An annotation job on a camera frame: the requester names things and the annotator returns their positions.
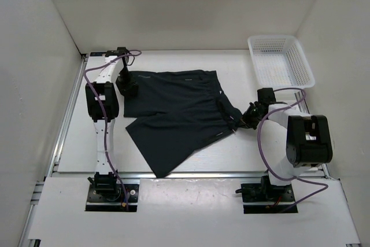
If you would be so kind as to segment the dark navy shorts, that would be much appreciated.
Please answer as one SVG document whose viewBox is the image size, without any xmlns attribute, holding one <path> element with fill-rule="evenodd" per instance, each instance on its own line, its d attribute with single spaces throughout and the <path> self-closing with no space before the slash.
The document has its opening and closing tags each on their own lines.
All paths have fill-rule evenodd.
<svg viewBox="0 0 370 247">
<path fill-rule="evenodd" d="M 132 75 L 138 94 L 124 101 L 124 117 L 134 119 L 126 130 L 158 178 L 240 126 L 242 112 L 229 101 L 216 71 Z"/>
</svg>

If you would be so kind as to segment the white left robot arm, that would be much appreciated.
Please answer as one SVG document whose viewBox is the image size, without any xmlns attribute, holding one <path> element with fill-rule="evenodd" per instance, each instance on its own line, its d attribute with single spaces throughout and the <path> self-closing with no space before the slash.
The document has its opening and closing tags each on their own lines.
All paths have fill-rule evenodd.
<svg viewBox="0 0 370 247">
<path fill-rule="evenodd" d="M 113 159 L 114 125 L 120 111 L 116 92 L 124 97 L 137 95 L 138 85 L 128 70 L 128 62 L 139 55 L 139 50 L 118 47 L 106 52 L 102 65 L 83 72 L 87 111 L 97 139 L 94 177 L 89 181 L 96 193 L 108 201 L 120 200 L 126 204 L 129 195 Z"/>
</svg>

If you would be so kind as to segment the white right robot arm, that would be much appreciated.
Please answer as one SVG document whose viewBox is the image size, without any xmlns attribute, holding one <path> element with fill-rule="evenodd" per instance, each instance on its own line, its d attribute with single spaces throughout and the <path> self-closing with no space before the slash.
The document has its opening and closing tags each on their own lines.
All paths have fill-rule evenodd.
<svg viewBox="0 0 370 247">
<path fill-rule="evenodd" d="M 273 121 L 286 129 L 284 157 L 270 166 L 263 153 L 261 133 L 265 121 Z M 311 115 L 282 102 L 254 102 L 243 114 L 242 127 L 257 130 L 257 146 L 267 167 L 262 177 L 260 195 L 274 200 L 282 190 L 291 185 L 305 171 L 329 163 L 333 151 L 328 120 L 323 115 Z"/>
</svg>

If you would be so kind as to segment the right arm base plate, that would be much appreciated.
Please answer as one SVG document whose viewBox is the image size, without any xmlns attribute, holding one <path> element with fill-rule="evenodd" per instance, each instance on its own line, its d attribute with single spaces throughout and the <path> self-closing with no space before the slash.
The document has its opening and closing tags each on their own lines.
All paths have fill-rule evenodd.
<svg viewBox="0 0 370 247">
<path fill-rule="evenodd" d="M 245 215 L 298 213 L 291 185 L 267 186 L 262 183 L 243 183 L 235 194 L 242 197 Z"/>
</svg>

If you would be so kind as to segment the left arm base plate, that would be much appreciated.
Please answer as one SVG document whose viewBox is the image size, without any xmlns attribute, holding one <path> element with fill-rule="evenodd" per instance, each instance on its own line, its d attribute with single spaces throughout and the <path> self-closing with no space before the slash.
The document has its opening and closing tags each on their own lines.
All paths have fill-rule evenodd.
<svg viewBox="0 0 370 247">
<path fill-rule="evenodd" d="M 113 194 L 99 193 L 90 184 L 88 188 L 85 211 L 87 212 L 136 212 L 139 199 L 139 184 L 124 184 L 128 201 L 122 191 L 121 184 L 117 182 L 117 190 Z"/>
</svg>

